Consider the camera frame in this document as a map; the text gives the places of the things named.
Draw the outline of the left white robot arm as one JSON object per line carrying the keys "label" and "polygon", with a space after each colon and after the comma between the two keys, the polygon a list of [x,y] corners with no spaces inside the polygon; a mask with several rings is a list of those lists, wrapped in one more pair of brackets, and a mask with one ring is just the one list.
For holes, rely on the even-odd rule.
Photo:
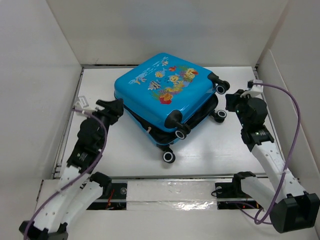
{"label": "left white robot arm", "polygon": [[83,108],[80,102],[73,112],[84,116],[77,142],[66,162],[55,192],[37,208],[19,231],[25,240],[66,240],[73,222],[98,198],[112,192],[112,179],[95,167],[107,145],[109,127],[124,113],[123,99],[97,100],[96,109]]}

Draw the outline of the blue kids suitcase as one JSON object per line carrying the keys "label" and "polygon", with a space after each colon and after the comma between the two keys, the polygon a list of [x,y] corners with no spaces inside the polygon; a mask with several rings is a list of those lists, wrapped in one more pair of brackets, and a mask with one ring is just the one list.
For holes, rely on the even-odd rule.
{"label": "blue kids suitcase", "polygon": [[176,160],[171,145],[184,140],[204,119],[227,117],[216,110],[217,95],[230,84],[211,70],[169,53],[158,53],[114,82],[114,97],[162,150],[162,160]]}

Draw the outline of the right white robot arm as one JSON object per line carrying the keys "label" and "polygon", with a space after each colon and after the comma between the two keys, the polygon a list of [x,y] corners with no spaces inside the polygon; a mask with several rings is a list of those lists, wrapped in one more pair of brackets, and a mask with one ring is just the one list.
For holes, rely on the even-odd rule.
{"label": "right white robot arm", "polygon": [[231,191],[237,197],[248,195],[265,211],[278,233],[314,227],[320,208],[316,193],[307,190],[286,167],[271,133],[265,126],[267,104],[249,91],[239,89],[226,94],[226,107],[234,112],[242,126],[241,138],[264,169],[272,189],[250,171],[234,175]]}

